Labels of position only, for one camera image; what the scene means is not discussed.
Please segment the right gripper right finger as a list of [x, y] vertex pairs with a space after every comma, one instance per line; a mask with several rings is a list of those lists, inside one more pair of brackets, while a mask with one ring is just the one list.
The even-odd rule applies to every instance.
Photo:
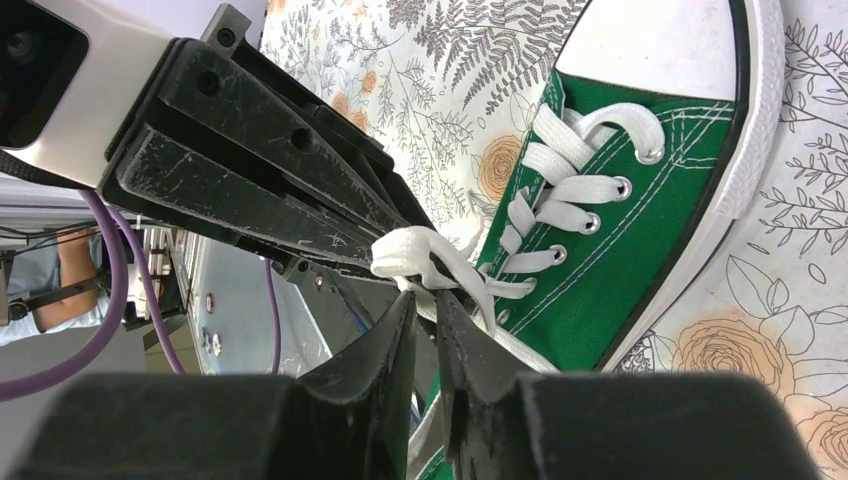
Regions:
[[814, 479], [788, 415], [733, 374], [541, 373], [436, 296], [445, 460], [458, 479]]

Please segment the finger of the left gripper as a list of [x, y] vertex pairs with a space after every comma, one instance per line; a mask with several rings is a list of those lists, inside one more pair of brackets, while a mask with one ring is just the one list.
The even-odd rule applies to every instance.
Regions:
[[178, 39], [156, 97], [179, 142], [368, 232], [431, 226], [381, 145], [254, 48]]
[[111, 203], [244, 250], [299, 256], [368, 275], [368, 232], [302, 193], [262, 187], [175, 137], [170, 122], [126, 127], [107, 148], [102, 192]]

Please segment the white shoelace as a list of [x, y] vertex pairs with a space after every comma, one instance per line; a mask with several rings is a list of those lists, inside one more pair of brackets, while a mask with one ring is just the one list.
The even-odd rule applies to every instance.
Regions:
[[499, 239], [507, 254], [503, 272], [522, 274], [524, 280], [494, 279], [469, 263], [474, 242], [459, 250], [436, 231], [422, 226], [395, 229], [374, 242], [371, 273], [395, 280], [401, 289], [409, 288], [411, 277], [418, 276], [426, 289], [465, 291], [477, 304], [481, 325], [492, 339], [532, 369], [554, 371], [541, 354], [499, 326], [495, 301], [528, 296], [536, 287], [535, 274], [566, 259], [567, 250], [559, 244], [536, 251], [522, 249], [535, 226], [593, 234], [601, 220], [584, 207], [623, 201], [632, 194], [633, 185], [624, 177], [580, 171], [596, 153], [595, 141], [610, 139], [613, 126], [621, 127], [629, 136], [639, 163], [653, 165], [663, 158], [664, 130], [658, 116], [644, 106], [616, 103], [588, 115], [571, 109], [558, 115], [546, 104], [539, 106], [532, 124], [536, 138], [527, 145], [520, 164], [538, 174], [550, 189], [546, 194], [520, 189], [507, 204], [507, 223]]

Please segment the green white sneaker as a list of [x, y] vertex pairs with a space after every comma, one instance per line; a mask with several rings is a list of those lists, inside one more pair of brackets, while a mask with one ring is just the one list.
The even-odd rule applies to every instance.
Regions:
[[[539, 224], [524, 251], [555, 244], [558, 266], [522, 299], [498, 298], [498, 324], [561, 371], [609, 371], [681, 296], [746, 210], [772, 147], [781, 103], [782, 7], [777, 1], [589, 1], [550, 71], [539, 106], [581, 115], [616, 103], [655, 113], [665, 153], [643, 165], [629, 136], [610, 139], [581, 173], [631, 181], [623, 201], [586, 205], [601, 226], [584, 235]], [[522, 145], [478, 268], [507, 274], [499, 239], [522, 188], [550, 186], [521, 166]]]

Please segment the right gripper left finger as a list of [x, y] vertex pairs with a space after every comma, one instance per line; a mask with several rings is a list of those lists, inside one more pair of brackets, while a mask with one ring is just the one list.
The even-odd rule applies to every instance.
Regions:
[[299, 378], [97, 374], [49, 409], [13, 479], [402, 479], [415, 297]]

